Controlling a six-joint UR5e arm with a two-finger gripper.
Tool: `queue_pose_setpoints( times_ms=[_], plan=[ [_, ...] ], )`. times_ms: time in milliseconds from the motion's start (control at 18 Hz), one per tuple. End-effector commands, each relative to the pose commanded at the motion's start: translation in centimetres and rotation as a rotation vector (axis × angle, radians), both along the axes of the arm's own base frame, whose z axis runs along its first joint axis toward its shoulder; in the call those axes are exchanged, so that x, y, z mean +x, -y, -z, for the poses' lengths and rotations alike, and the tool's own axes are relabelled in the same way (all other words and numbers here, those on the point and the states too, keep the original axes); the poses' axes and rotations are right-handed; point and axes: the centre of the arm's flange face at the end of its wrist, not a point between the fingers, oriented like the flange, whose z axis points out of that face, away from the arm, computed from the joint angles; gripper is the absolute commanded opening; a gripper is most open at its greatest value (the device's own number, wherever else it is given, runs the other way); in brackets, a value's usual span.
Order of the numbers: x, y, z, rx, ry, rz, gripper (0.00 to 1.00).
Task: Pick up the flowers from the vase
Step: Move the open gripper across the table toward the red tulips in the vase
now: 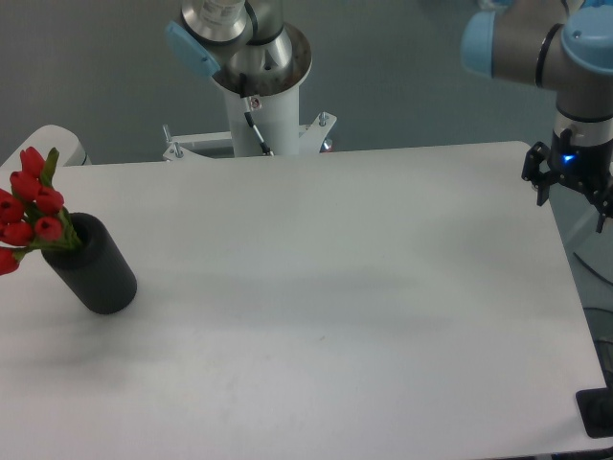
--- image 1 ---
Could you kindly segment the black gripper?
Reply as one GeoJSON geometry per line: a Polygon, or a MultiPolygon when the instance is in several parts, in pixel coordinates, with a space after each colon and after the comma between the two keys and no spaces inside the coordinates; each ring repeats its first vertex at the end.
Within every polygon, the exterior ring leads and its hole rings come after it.
{"type": "Polygon", "coordinates": [[[536,191],[543,206],[556,184],[587,196],[598,212],[596,232],[612,218],[612,132],[597,132],[586,125],[555,130],[550,146],[535,143],[526,153],[521,178],[536,191]]]}

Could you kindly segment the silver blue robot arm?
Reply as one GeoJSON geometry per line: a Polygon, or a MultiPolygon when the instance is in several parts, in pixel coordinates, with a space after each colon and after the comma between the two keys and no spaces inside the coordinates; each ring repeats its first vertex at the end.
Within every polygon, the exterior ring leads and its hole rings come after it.
{"type": "MultiPolygon", "coordinates": [[[[312,53],[279,1],[186,1],[165,29],[187,68],[223,92],[235,156],[317,154],[334,118],[299,125],[299,89],[312,53]]],[[[561,185],[583,195],[598,225],[612,217],[612,5],[510,1],[480,11],[461,40],[465,69],[556,93],[550,144],[526,154],[521,173],[548,200],[561,185]]]]}

